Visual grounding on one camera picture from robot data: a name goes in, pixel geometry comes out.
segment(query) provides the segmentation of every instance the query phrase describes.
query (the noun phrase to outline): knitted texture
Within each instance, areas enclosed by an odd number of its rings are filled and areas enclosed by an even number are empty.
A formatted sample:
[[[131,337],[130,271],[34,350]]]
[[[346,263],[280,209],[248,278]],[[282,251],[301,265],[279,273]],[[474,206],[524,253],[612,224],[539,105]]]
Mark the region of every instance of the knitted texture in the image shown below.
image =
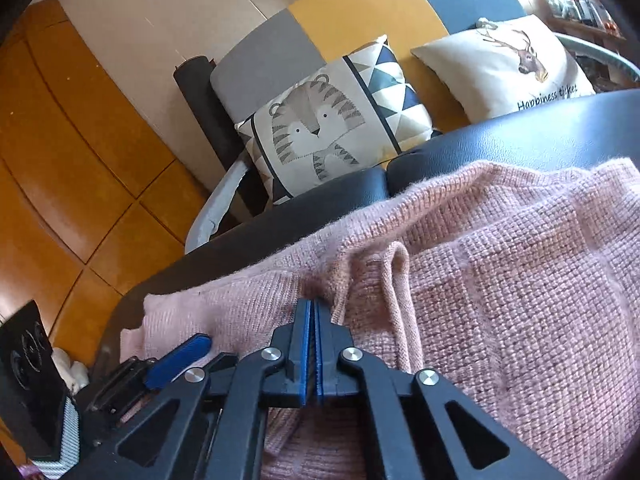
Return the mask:
[[[123,359],[196,332],[245,355],[322,296],[390,367],[437,368],[572,479],[612,469],[640,426],[640,174],[475,162],[205,285],[147,296]],[[271,410],[266,479],[364,477],[354,413]]]

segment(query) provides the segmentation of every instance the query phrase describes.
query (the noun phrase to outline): deer print pillow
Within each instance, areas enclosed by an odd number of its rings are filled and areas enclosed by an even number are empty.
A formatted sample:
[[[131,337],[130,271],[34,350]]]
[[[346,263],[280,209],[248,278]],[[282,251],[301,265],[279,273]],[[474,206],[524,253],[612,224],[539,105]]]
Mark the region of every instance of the deer print pillow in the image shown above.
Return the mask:
[[[431,138],[386,36],[324,66],[236,124],[274,204]]]
[[[536,16],[479,20],[479,27],[412,50],[449,87],[472,123],[594,94],[575,59]]]

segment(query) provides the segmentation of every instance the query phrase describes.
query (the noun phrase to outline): black speaker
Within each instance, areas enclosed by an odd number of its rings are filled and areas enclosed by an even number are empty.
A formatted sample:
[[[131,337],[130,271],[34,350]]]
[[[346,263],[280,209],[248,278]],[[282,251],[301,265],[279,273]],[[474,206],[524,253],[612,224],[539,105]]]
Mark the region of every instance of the black speaker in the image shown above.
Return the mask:
[[[0,418],[32,460],[60,458],[66,384],[38,306],[30,301],[0,326]]]

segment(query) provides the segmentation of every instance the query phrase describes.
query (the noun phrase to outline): geometric triangle pattern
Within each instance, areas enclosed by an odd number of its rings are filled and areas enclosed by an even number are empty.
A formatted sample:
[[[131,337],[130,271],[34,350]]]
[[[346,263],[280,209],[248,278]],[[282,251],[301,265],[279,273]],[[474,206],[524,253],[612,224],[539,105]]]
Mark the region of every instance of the geometric triangle pattern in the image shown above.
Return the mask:
[[[255,141],[254,129],[251,125],[251,118],[247,119],[243,124],[236,126],[238,135],[244,142],[244,147],[254,161],[255,167],[260,174],[260,179],[267,190],[267,194],[274,204],[286,202],[289,199],[285,187],[277,177],[274,177],[264,160],[264,155],[260,150],[260,145]]]
[[[347,56],[357,70],[379,116],[396,138],[401,150],[431,139],[433,123],[402,67],[388,46],[386,36]]]

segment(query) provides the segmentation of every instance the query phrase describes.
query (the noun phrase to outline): metal screw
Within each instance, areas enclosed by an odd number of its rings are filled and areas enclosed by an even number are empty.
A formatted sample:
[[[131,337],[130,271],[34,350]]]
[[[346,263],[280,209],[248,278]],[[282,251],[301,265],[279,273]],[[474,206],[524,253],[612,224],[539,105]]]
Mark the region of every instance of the metal screw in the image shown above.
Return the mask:
[[[205,373],[202,368],[189,368],[184,373],[184,378],[188,383],[199,383],[204,379]]]
[[[282,352],[275,346],[269,346],[265,348],[260,355],[266,361],[277,361],[282,356]]]
[[[359,361],[362,359],[362,350],[350,346],[342,351],[342,357],[347,359],[347,361]]]
[[[435,370],[423,370],[418,374],[418,380],[426,386],[433,386],[440,380],[440,377]]]

